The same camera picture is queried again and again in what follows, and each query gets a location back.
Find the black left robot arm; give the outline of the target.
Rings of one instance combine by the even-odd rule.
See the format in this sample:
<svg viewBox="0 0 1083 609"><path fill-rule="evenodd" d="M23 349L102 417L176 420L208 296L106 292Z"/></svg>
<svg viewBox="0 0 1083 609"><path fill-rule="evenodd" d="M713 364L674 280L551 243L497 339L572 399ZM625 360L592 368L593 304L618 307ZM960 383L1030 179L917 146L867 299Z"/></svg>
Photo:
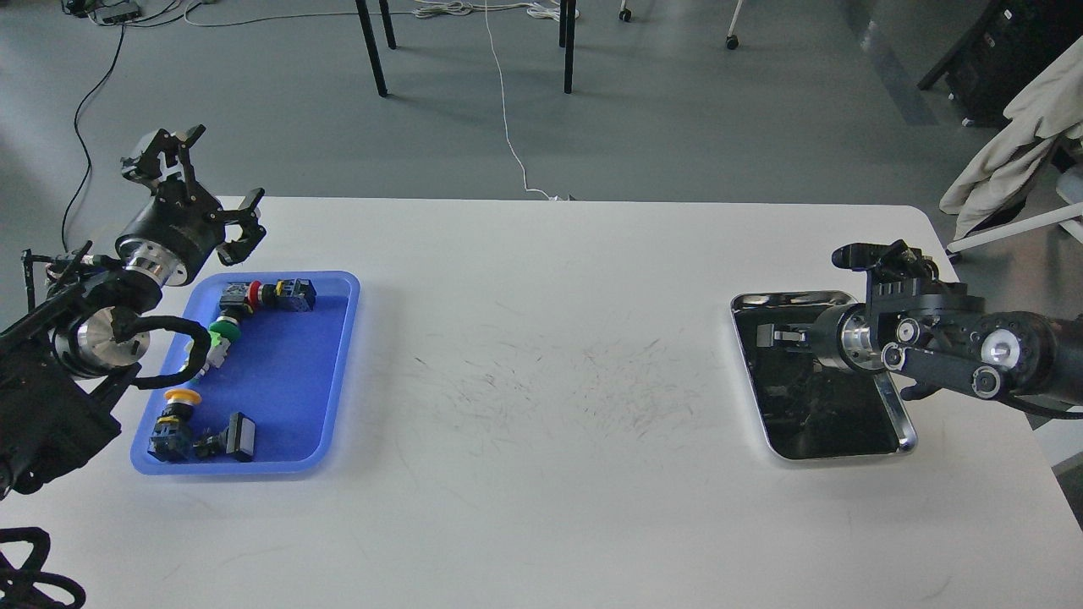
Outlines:
<svg viewBox="0 0 1083 609"><path fill-rule="evenodd" d="M28 495L97 455L121 431L112 409L125 390L193 379L212 349L200 323L154 315L166 286L190 285L210 255L239 265L266 236L256 187L227 211L195 177L190 150L198 124L151 132L121 173L151 190L146 208L115 242L115 257L90 246L55 257L23 254L25 281L45 265L49 291L3 331L1 481Z"/></svg>

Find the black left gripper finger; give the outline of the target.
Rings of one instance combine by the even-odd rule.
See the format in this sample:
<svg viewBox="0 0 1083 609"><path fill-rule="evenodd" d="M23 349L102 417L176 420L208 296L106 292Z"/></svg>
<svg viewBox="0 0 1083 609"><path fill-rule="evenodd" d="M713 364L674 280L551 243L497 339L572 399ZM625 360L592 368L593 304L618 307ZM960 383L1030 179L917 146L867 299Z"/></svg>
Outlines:
<svg viewBox="0 0 1083 609"><path fill-rule="evenodd" d="M206 190L195 177L190 147L206 132L204 124L187 130L151 132L131 157L121 159L121 176L151 190L151 209L206 209Z"/></svg>
<svg viewBox="0 0 1083 609"><path fill-rule="evenodd" d="M255 187L246 194L239 208L235 211L216 211L214 222L222 226L239 226L240 235L238 239L224 239L216 252L222 265L239 265L245 262L249 255L255 251L261 239L268 235L266 228L260 224L258 205L266 195L263 187Z"/></svg>

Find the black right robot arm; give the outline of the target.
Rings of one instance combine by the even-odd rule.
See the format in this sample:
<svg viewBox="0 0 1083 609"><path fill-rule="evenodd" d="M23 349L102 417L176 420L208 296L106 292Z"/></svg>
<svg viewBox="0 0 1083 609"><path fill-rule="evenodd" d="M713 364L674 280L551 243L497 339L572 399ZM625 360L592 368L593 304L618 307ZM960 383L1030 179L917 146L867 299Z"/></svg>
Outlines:
<svg viewBox="0 0 1083 609"><path fill-rule="evenodd" d="M904 239L844 245L832 262L866 274L866 299L828 304L810 322L759 322L758 349L807 354L841 373L906 377L905 400L950 390L1044 419L1080 419L1080 320L986 312L986 300L940 278L932 258Z"/></svg>

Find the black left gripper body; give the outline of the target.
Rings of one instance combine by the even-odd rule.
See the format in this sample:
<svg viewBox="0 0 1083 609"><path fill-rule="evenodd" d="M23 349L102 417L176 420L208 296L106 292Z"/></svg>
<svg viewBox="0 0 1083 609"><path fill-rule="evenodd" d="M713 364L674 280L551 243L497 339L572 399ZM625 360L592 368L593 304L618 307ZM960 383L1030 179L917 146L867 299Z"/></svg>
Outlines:
<svg viewBox="0 0 1083 609"><path fill-rule="evenodd" d="M179 265L167 281L169 286L190 285L200 274L206 260L224 241L224 226L212 222L210 213L220 212L221 204L210 200L151 200L116 239L116 251L130 260L146 244L173 254Z"/></svg>

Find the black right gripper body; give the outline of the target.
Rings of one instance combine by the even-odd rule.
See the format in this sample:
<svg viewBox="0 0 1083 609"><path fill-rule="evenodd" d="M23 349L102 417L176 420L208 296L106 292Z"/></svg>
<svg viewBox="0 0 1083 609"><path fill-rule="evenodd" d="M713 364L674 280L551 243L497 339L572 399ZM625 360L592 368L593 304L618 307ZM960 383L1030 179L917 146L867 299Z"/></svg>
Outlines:
<svg viewBox="0 0 1083 609"><path fill-rule="evenodd" d="M880 351L871 340L866 304L835 304L815 318L809 346L815 361L828 370L854 374L880 371Z"/></svg>

